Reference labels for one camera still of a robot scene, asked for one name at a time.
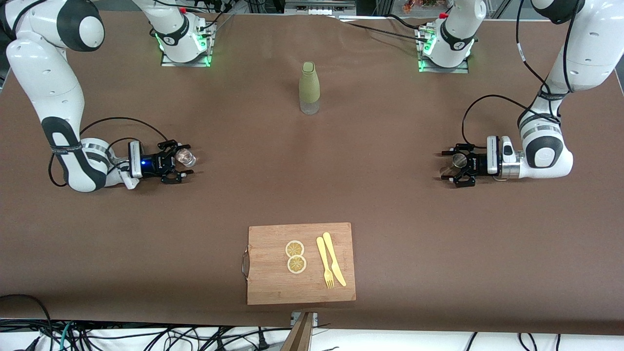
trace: teal cable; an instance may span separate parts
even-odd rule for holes
[[[65,348],[65,336],[67,335],[67,331],[69,330],[69,326],[72,325],[72,323],[74,323],[74,321],[70,321],[69,323],[67,323],[65,325],[65,328],[63,328],[63,333],[61,334],[61,344],[59,346],[59,351],[63,351],[63,349]]]

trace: green bottle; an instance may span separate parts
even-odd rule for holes
[[[315,114],[320,107],[321,87],[313,62],[304,62],[299,79],[299,105],[305,114]]]

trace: white floor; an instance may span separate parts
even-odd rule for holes
[[[121,335],[144,334],[158,332],[162,329],[115,329],[91,332],[92,336],[113,337]],[[240,327],[228,334],[244,334],[256,331],[257,327]],[[200,328],[198,333],[208,337],[216,328]],[[464,351],[472,333],[469,332],[407,332],[389,330],[345,330],[345,329],[318,329],[312,338],[310,351]],[[15,351],[25,349],[37,336],[38,332],[12,332],[0,334],[0,351]],[[265,333],[269,344],[284,341],[288,331]],[[538,351],[554,351],[555,335],[533,334]],[[104,351],[142,351],[153,339],[153,336],[134,337],[120,340],[92,339],[96,346]],[[154,351],[164,350],[165,337],[154,346]],[[249,341],[257,344],[257,335],[248,337]],[[530,340],[525,336],[525,343]],[[226,347],[228,351],[249,350],[250,344],[245,340],[233,342]],[[560,351],[622,351],[624,337],[599,335],[563,335]],[[49,340],[41,339],[37,351],[49,350]],[[197,343],[178,342],[171,351],[196,351]],[[472,344],[471,351],[524,351],[518,342],[517,335],[512,333],[479,333]]]

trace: cutting board handle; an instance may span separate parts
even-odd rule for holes
[[[249,262],[249,245],[245,247],[245,252],[243,252],[243,277],[245,277],[245,281],[249,278],[249,265],[247,264],[247,271],[245,273],[245,262]]]

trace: knife handle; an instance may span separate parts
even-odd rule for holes
[[[329,255],[331,256],[331,261],[338,262],[338,260],[336,260],[336,254],[334,253],[334,244],[331,242],[331,235],[325,232],[323,233],[323,239],[325,240],[325,245],[327,245],[327,250],[329,251]]]
[[[316,238],[316,246],[318,246],[318,252],[321,254],[321,260],[323,260],[323,266],[325,269],[329,269],[329,265],[327,264],[327,252],[325,252],[325,243],[323,242],[322,237]]]

